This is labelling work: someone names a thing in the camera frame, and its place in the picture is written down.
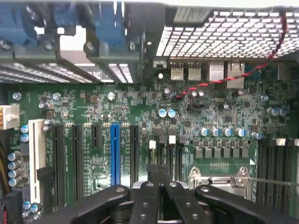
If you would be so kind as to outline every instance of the blue pcie slot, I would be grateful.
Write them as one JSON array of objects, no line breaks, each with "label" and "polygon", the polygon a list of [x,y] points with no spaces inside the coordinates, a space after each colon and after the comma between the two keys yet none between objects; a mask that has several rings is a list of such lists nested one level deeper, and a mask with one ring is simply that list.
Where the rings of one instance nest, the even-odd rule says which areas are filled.
[{"label": "blue pcie slot", "polygon": [[121,125],[110,126],[111,186],[121,183]]}]

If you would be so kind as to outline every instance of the expansion slot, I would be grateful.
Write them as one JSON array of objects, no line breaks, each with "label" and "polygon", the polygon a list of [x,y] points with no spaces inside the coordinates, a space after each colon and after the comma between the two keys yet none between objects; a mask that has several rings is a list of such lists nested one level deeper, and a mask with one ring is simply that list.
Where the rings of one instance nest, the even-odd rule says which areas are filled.
[{"label": "expansion slot", "polygon": [[36,174],[38,169],[46,166],[46,142],[43,126],[43,119],[28,121],[31,203],[40,203],[43,201],[43,188],[41,187]]},{"label": "expansion slot", "polygon": [[75,201],[84,197],[83,190],[83,148],[82,125],[72,126]]},{"label": "expansion slot", "polygon": [[101,124],[93,124],[91,127],[92,148],[101,148],[102,146],[102,129]]},{"label": "expansion slot", "polygon": [[139,166],[139,134],[138,125],[130,126],[130,150],[131,150],[131,188],[138,181],[138,166]]},{"label": "expansion slot", "polygon": [[121,125],[110,126],[111,186],[121,183]]},{"label": "expansion slot", "polygon": [[54,206],[64,207],[65,176],[64,176],[64,125],[53,126],[53,159],[54,170]]}]

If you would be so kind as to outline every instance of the perforated metal grille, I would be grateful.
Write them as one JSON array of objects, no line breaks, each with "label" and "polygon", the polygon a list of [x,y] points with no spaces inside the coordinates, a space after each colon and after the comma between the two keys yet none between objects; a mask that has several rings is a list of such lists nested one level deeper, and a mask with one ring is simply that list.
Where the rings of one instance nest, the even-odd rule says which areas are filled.
[{"label": "perforated metal grille", "polygon": [[[299,12],[286,16],[288,30],[277,56],[299,49]],[[281,33],[275,11],[214,11],[201,28],[164,27],[157,56],[265,58]]]}]

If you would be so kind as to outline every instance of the blue capacitor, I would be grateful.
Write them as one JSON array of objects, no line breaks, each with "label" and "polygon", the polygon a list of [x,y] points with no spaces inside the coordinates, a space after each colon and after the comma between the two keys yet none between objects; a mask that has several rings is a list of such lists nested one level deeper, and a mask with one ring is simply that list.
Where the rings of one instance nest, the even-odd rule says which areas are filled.
[{"label": "blue capacitor", "polygon": [[22,134],[21,136],[21,142],[28,142],[29,141],[29,135]]}]

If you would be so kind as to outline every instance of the cable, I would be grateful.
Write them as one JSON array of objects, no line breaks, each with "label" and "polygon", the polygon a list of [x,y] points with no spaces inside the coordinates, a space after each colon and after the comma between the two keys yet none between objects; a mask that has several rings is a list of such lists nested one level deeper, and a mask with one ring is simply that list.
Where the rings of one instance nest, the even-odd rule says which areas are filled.
[{"label": "cable", "polygon": [[286,20],[285,10],[283,10],[280,13],[280,20],[281,20],[281,23],[282,23],[283,32],[282,32],[281,37],[278,41],[278,44],[276,45],[275,50],[273,50],[273,52],[268,56],[268,59],[265,63],[256,66],[253,70],[251,70],[249,72],[246,72],[246,73],[242,74],[241,76],[227,77],[225,79],[210,81],[208,83],[200,83],[198,86],[190,87],[187,91],[182,91],[180,95],[177,95],[177,99],[182,99],[183,96],[187,95],[188,91],[197,90],[199,87],[204,87],[204,86],[209,86],[210,84],[218,84],[218,83],[223,83],[223,82],[227,82],[227,81],[236,80],[236,79],[239,79],[239,78],[244,78],[244,77],[252,75],[256,70],[259,70],[259,69],[262,69],[262,68],[266,67],[268,65],[268,63],[272,60],[272,58],[277,54],[277,52],[279,51],[279,49],[281,47],[281,44],[283,43],[283,41],[285,39],[285,34],[286,34],[286,31],[287,31],[287,20]]}]

